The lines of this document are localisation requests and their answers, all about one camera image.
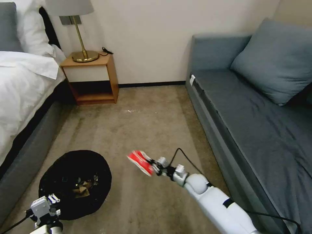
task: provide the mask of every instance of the white pillow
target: white pillow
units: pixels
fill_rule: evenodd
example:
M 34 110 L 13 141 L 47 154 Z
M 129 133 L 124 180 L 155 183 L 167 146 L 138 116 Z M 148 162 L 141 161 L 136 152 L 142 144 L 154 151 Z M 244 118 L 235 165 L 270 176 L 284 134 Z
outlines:
M 36 55 L 53 55 L 54 50 L 49 45 L 45 25 L 39 8 L 43 0 L 0 0 L 0 2 L 15 2 L 17 11 L 17 33 L 24 52 Z

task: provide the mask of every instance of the sofa seat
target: sofa seat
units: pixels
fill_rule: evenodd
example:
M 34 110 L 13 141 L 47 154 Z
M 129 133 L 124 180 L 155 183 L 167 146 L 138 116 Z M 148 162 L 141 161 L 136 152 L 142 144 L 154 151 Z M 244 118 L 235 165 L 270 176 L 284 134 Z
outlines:
M 237 146 L 232 154 L 259 199 L 310 233 L 312 109 L 279 107 L 230 70 L 192 74 L 222 137 Z

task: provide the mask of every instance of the gray sofa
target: gray sofa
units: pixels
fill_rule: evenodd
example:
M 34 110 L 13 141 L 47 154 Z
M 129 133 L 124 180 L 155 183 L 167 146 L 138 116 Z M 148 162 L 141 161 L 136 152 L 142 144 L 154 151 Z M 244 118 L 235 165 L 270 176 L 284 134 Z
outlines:
M 193 36 L 186 88 L 233 200 L 312 233 L 312 108 L 280 107 L 230 70 L 250 37 Z M 262 232 L 297 232 L 287 221 L 251 217 Z

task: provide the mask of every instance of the table lamp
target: table lamp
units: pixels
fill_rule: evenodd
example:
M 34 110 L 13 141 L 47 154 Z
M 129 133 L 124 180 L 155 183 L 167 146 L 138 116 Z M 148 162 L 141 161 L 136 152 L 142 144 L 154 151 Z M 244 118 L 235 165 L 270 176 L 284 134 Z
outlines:
M 82 47 L 81 52 L 72 53 L 72 59 L 75 62 L 91 62 L 98 59 L 99 54 L 96 51 L 85 50 L 77 22 L 76 15 L 86 15 L 94 11 L 90 0 L 46 0 L 46 10 L 50 15 L 55 16 L 72 16 L 79 41 Z

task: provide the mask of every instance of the beige carpet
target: beige carpet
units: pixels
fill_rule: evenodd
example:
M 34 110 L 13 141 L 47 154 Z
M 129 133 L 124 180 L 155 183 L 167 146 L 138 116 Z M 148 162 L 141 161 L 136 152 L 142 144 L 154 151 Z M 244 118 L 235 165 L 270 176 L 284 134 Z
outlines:
M 126 158 L 138 149 L 155 159 L 170 159 L 178 147 L 213 184 L 227 191 L 183 85 L 124 88 L 117 104 L 67 108 L 41 170 L 3 228 L 24 217 L 23 211 L 37 198 L 41 176 L 58 157 L 70 150 L 87 149 L 107 160 L 112 172 L 111 190 L 96 213 L 63 221 L 64 233 L 218 233 L 186 190 L 169 178 L 146 176 Z M 173 164 L 178 163 L 195 172 L 181 154 Z M 26 220 L 10 233 L 32 230 L 33 222 Z

